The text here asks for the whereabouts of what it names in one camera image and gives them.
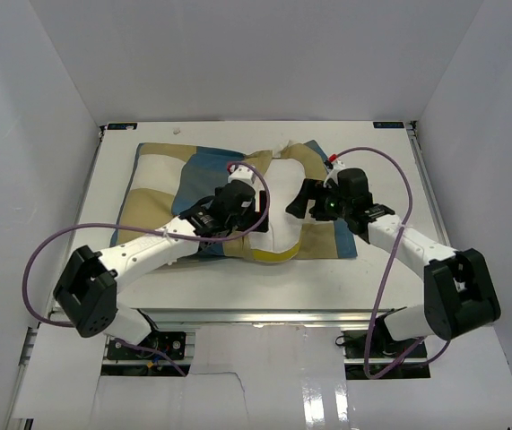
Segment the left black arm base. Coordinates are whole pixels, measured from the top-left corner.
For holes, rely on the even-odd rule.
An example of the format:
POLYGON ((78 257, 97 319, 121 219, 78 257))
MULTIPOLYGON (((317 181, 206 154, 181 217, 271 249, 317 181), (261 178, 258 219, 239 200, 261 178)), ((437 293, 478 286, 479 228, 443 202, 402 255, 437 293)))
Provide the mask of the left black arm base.
POLYGON ((129 377, 186 377, 187 333, 154 328, 137 347, 110 340, 105 349, 101 374, 129 377))

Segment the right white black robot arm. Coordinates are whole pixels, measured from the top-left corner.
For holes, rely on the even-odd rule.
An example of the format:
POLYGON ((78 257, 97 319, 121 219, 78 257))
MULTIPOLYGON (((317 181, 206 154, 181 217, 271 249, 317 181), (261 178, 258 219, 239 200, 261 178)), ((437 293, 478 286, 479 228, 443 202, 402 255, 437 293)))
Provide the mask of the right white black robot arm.
POLYGON ((384 357, 396 356, 407 340, 436 335, 450 341, 501 316, 483 254, 473 248, 457 251, 406 227, 392 209, 374 202, 359 168, 344 168, 326 181, 304 180, 286 211, 298 219, 344 221, 355 236, 421 279, 422 303, 376 317, 364 337, 384 357))

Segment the blue corner label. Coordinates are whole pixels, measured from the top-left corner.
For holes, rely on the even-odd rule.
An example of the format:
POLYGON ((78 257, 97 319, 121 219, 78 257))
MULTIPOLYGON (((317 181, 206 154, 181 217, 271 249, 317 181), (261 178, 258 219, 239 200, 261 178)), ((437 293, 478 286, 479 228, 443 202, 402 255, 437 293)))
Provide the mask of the blue corner label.
POLYGON ((137 123, 108 123, 107 131, 133 131, 138 127, 137 123))
POLYGON ((374 121, 375 129, 404 129, 404 123, 401 121, 374 121))

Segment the left blue corner label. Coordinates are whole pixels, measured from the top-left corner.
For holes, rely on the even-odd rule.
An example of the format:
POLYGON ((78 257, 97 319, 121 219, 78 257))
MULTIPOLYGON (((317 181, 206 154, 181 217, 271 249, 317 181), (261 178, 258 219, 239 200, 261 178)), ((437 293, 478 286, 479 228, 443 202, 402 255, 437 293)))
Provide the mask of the left blue corner label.
POLYGON ((133 131, 138 127, 137 123, 108 123, 107 131, 133 131))

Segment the right blue corner label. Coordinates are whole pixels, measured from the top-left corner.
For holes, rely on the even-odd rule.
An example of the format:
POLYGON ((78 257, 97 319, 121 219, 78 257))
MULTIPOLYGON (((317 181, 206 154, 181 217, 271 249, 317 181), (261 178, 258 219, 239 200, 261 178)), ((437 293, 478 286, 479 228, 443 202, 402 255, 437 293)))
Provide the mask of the right blue corner label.
POLYGON ((375 129, 404 129, 404 123, 401 121, 374 121, 375 129))

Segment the blue beige checkered pillowcase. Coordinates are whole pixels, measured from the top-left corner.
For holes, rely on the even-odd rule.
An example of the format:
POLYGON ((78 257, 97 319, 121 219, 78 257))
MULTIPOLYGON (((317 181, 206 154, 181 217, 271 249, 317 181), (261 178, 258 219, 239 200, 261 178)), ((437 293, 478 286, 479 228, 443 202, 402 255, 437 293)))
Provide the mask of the blue beige checkered pillowcase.
MULTIPOLYGON (((265 170, 273 150, 244 154, 203 146, 142 143, 136 150, 117 221, 128 227, 159 228, 196 201, 212 194, 216 187, 224 185, 230 162, 246 161, 258 171, 265 170)), ((317 142, 296 142, 288 153, 303 164, 305 179, 326 178, 326 154, 317 142)), ((212 245, 200 255, 254 261, 248 236, 212 245)), ((306 217, 300 249, 292 259, 337 260, 353 259, 357 255, 353 234, 343 221, 316 221, 306 217)))

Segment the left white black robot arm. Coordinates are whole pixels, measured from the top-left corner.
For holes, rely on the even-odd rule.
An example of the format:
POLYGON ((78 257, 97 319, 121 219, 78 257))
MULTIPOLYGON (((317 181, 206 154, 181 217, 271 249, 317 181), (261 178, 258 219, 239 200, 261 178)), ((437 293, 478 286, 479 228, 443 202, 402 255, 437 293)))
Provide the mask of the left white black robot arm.
POLYGON ((103 333, 125 341, 138 357, 149 357, 158 347, 156 326, 142 311, 118 303, 118 293, 220 238, 265 226, 267 203, 264 190, 233 180, 153 234, 99 251, 81 246, 71 254, 54 297, 81 337, 103 333))

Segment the white pillow with yellow edge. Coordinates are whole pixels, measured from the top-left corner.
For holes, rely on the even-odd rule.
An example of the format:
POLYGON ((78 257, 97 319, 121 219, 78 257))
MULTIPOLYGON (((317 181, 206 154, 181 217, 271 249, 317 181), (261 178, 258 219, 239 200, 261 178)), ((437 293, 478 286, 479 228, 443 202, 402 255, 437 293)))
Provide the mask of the white pillow with yellow edge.
POLYGON ((295 144, 288 141, 276 147, 268 167, 259 169, 270 191, 270 208, 268 231, 248 235, 252 258, 256 262, 286 262, 294 258, 300 249, 303 220, 286 212, 306 177, 303 164, 288 153, 295 144))

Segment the aluminium frame rail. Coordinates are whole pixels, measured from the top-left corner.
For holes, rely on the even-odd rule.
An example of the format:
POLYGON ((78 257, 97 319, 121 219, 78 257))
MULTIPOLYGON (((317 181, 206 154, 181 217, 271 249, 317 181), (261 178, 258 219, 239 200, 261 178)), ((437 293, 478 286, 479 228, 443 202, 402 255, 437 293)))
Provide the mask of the aluminium frame rail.
POLYGON ((216 310, 216 309, 145 309, 144 312, 158 325, 193 325, 208 323, 246 324, 334 324, 346 326, 366 324, 370 311, 345 310, 216 310))

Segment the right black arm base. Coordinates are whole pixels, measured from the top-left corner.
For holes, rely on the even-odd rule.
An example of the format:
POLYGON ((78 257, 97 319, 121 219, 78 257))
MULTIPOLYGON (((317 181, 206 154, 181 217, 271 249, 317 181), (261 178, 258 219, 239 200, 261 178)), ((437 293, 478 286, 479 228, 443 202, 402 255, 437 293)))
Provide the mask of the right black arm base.
MULTIPOLYGON (((335 339, 334 344, 344 356, 345 375, 348 381, 368 380, 364 372, 364 350, 367 330, 348 330, 335 339)), ((382 372, 404 353, 417 339, 387 341, 375 329, 369 349, 369 372, 373 375, 382 372)), ((428 352, 421 342, 401 364, 380 377, 381 380, 428 379, 430 366, 427 364, 428 352)))

